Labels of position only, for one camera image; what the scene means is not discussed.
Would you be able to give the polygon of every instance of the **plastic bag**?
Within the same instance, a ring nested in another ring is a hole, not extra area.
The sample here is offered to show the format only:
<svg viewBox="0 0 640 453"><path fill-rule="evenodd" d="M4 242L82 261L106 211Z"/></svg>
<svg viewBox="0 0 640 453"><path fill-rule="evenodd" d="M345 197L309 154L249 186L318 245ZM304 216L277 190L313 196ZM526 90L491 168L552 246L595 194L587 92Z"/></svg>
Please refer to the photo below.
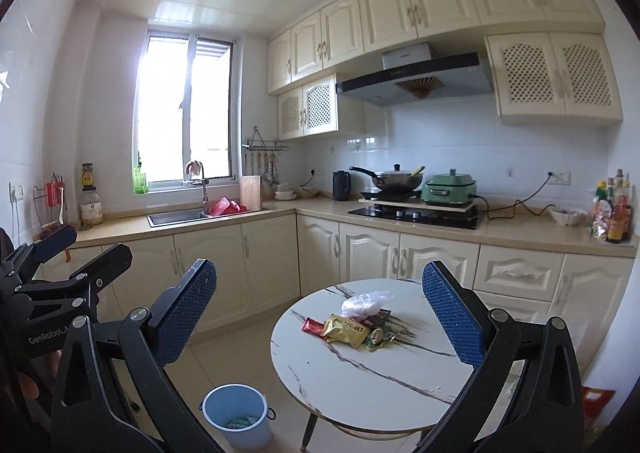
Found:
<svg viewBox="0 0 640 453"><path fill-rule="evenodd" d="M351 296L348 300L342 302L343 318L364 319L367 316L377 314L385 301L393 299L394 295L388 290L378 290L377 292L368 292L366 294L358 294Z"/></svg>

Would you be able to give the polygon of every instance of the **blue trash bin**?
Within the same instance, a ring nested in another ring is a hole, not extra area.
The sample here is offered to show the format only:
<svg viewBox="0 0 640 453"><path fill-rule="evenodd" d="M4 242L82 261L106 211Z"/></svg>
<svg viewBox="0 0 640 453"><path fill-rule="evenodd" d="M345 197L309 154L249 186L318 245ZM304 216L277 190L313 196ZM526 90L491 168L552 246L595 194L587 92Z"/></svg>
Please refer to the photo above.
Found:
<svg viewBox="0 0 640 453"><path fill-rule="evenodd" d="M271 440L271 427L267 400L257 389L247 385L224 385L210 391L202 402L202 412L210 425L234 448L247 451L263 449ZM228 428L229 422L237 417L257 417L258 421L246 428Z"/></svg>

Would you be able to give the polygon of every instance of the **wok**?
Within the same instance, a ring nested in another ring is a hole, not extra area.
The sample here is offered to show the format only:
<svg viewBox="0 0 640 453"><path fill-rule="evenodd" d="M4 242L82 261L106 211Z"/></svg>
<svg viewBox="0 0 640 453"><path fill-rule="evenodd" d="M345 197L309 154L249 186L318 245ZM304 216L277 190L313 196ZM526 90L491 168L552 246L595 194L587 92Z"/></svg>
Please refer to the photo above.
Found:
<svg viewBox="0 0 640 453"><path fill-rule="evenodd" d="M405 171L400 169L399 164L394 164L393 171L383 171L375 173L369 169L350 166L350 171L358 171L369 175L376 188L387 193L408 193L422 184L422 173L424 166L415 171Z"/></svg>

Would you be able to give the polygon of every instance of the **faucet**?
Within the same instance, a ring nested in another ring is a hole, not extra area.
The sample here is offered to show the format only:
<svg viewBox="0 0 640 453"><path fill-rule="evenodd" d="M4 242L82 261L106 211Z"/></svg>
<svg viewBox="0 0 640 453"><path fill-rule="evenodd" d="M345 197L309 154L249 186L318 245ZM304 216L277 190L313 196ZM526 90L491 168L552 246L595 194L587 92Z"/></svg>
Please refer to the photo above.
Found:
<svg viewBox="0 0 640 453"><path fill-rule="evenodd" d="M202 175L202 207L205 214L207 213L207 207L209 207L209 195L207 195L207 184L209 179L204 175L204 164L199 160L190 160L187 166L184 168L186 174Z"/></svg>

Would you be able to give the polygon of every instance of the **round table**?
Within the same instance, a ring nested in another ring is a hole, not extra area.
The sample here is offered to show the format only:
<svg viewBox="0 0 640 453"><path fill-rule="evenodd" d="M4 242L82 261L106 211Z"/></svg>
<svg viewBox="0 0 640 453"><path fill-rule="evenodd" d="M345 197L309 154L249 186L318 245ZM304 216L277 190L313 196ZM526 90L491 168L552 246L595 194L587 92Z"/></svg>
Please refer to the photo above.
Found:
<svg viewBox="0 0 640 453"><path fill-rule="evenodd" d="M394 343L370 352L363 345L354 349L347 343L326 343L301 331L307 317L325 321L340 314L345 299L377 290L394 295L383 306L391 310L392 326L404 326L415 338L398 336ZM428 431L473 371L456 356L421 284L414 280L363 279L306 296L276 323L271 359L287 391L311 413L301 451L318 418L372 439Z"/></svg>

